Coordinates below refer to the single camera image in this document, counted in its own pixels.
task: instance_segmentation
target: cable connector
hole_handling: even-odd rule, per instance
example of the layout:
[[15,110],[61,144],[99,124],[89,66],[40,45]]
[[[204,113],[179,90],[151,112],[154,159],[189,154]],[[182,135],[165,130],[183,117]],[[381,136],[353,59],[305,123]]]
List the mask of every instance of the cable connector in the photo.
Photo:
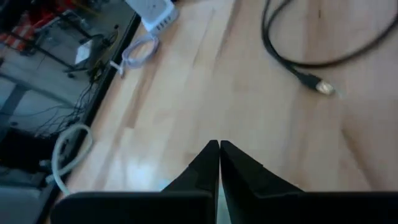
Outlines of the cable connector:
[[332,93],[335,92],[335,89],[331,84],[329,84],[328,82],[324,81],[323,79],[315,75],[301,73],[301,76],[298,76],[298,79],[307,88],[315,90],[324,95],[331,95]]

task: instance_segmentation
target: white cable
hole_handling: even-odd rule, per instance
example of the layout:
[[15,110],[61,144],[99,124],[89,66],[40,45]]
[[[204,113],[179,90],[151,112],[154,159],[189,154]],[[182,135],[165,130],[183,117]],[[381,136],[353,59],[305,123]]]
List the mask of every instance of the white cable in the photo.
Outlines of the white cable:
[[[154,46],[150,52],[148,52],[145,56],[142,58],[131,58],[131,52],[136,50],[140,45],[147,43],[147,42],[153,42]],[[122,63],[120,65],[116,64],[113,61],[110,61],[110,64],[112,67],[116,68],[120,74],[120,76],[123,77],[124,75],[124,66],[128,66],[129,68],[139,68],[141,67],[147,60],[152,58],[154,54],[156,53],[156,50],[159,47],[159,38],[154,35],[154,34],[146,34],[143,36],[140,36],[135,40],[133,43],[130,44],[128,48],[126,48],[123,53],[122,53]]]
[[[63,147],[65,140],[70,135],[74,134],[76,131],[79,130],[85,130],[87,132],[87,138],[88,138],[87,146],[84,149],[81,149],[80,153],[76,156],[76,158],[74,158],[74,160],[72,160],[62,169],[59,169],[61,148]],[[70,126],[68,129],[66,129],[64,132],[62,132],[59,135],[57,142],[55,143],[54,151],[52,153],[52,158],[51,158],[52,175],[46,178],[47,183],[55,180],[60,190],[65,195],[70,195],[70,191],[68,190],[67,186],[63,183],[61,176],[63,176],[64,174],[75,168],[88,155],[88,153],[91,151],[91,148],[93,147],[93,142],[94,142],[93,133],[91,132],[90,127],[84,124],[74,124]]]

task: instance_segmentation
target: white plug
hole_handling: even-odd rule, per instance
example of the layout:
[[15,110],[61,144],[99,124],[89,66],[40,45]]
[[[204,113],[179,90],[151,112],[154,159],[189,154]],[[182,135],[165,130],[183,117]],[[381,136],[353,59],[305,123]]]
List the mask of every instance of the white plug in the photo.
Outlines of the white plug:
[[178,10],[171,0],[126,0],[140,16],[148,32],[159,34],[178,17]]

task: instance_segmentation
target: wood grain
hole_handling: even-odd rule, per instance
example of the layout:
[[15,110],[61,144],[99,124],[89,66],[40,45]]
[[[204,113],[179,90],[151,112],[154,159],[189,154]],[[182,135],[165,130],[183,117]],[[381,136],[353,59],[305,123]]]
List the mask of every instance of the wood grain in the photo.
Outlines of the wood grain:
[[[264,50],[264,3],[180,2],[155,58],[113,80],[92,125],[95,146],[70,190],[160,190],[210,139],[230,140],[304,190],[397,190],[397,35],[347,65],[313,71],[339,89],[327,98]],[[272,41],[296,60],[333,59],[373,38],[396,7],[295,1]]]

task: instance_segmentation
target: wooden tabletop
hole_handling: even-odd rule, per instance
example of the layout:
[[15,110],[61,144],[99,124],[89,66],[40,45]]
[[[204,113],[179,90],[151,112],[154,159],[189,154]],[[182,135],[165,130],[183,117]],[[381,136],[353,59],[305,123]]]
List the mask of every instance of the wooden tabletop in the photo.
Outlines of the wooden tabletop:
[[[230,140],[304,190],[398,190],[398,34],[346,65],[314,70],[338,89],[327,97],[265,51],[264,4],[180,1],[156,56],[115,76],[70,190],[160,190],[210,139]],[[271,39],[286,57],[330,60],[374,38],[396,10],[395,0],[294,1]]]

